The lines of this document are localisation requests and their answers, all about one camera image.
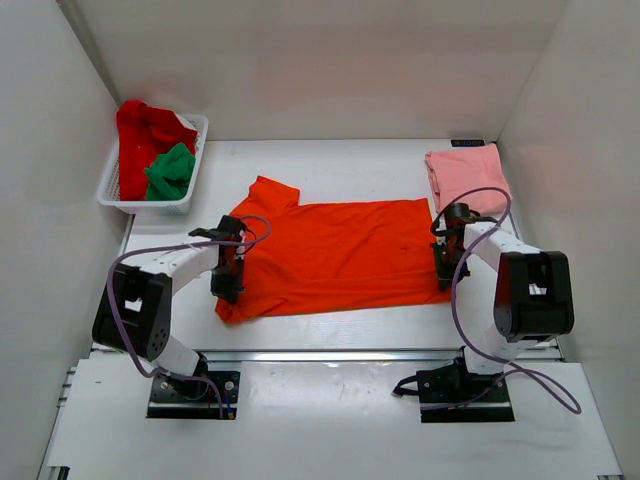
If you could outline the orange t shirt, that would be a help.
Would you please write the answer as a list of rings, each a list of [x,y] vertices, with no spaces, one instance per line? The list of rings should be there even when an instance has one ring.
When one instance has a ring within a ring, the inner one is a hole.
[[[298,189],[259,176],[232,210],[267,237],[246,257],[238,300],[218,300],[223,322],[449,301],[438,287],[427,199],[299,200]]]

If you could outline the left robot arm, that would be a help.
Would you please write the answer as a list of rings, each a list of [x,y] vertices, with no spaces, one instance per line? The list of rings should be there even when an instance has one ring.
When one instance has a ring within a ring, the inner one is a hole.
[[[185,397],[203,395],[209,385],[206,360],[172,336],[173,296],[209,272],[211,294],[235,304],[244,291],[247,232],[242,220],[225,215],[216,228],[189,233],[210,240],[211,245],[165,250],[143,266],[117,263],[96,313],[93,341],[132,353],[152,364],[158,374],[174,377],[174,385]]]

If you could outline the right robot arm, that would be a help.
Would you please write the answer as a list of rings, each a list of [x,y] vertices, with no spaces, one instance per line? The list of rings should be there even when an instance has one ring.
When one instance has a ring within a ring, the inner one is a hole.
[[[470,275],[475,256],[497,274],[493,320],[477,340],[466,340],[461,366],[448,376],[449,391],[471,400],[484,388],[483,376],[503,372],[527,349],[573,330],[575,317],[569,261],[520,241],[491,217],[465,203],[453,203],[431,225],[438,289],[451,291]]]

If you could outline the folded pink t shirt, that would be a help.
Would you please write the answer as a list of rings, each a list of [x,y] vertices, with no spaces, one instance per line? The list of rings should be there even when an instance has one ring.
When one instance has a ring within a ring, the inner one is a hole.
[[[511,195],[495,144],[430,151],[425,163],[438,213],[459,195],[480,187],[496,187]]]

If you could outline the green t shirt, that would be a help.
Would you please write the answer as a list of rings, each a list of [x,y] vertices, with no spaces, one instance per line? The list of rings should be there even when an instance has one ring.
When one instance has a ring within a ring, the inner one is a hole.
[[[148,187],[147,201],[178,201],[189,189],[196,158],[184,143],[176,144],[165,154],[159,154],[144,170]]]

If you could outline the black label plate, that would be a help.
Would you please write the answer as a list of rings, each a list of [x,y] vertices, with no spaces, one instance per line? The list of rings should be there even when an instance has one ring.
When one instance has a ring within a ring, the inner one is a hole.
[[[451,139],[450,143],[453,148],[473,148],[485,146],[485,141],[482,139]]]

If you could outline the red t shirt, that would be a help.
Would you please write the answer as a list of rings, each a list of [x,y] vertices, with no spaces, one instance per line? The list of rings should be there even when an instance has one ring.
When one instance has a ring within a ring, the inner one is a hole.
[[[173,111],[139,100],[125,101],[117,111],[119,194],[121,201],[144,201],[149,188],[146,169],[177,145],[192,156],[197,131]]]

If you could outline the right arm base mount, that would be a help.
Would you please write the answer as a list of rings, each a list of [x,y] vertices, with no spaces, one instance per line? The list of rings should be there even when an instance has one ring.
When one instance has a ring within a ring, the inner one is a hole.
[[[513,422],[509,392],[499,374],[476,374],[459,355],[444,366],[400,380],[392,395],[417,397],[423,424]]]

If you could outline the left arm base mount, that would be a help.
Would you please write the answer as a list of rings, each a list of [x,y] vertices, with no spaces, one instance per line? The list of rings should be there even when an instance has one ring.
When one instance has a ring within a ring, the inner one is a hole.
[[[203,359],[196,375],[209,382],[184,381],[165,375],[153,379],[146,417],[170,420],[232,421],[238,416],[239,370],[209,367]]]

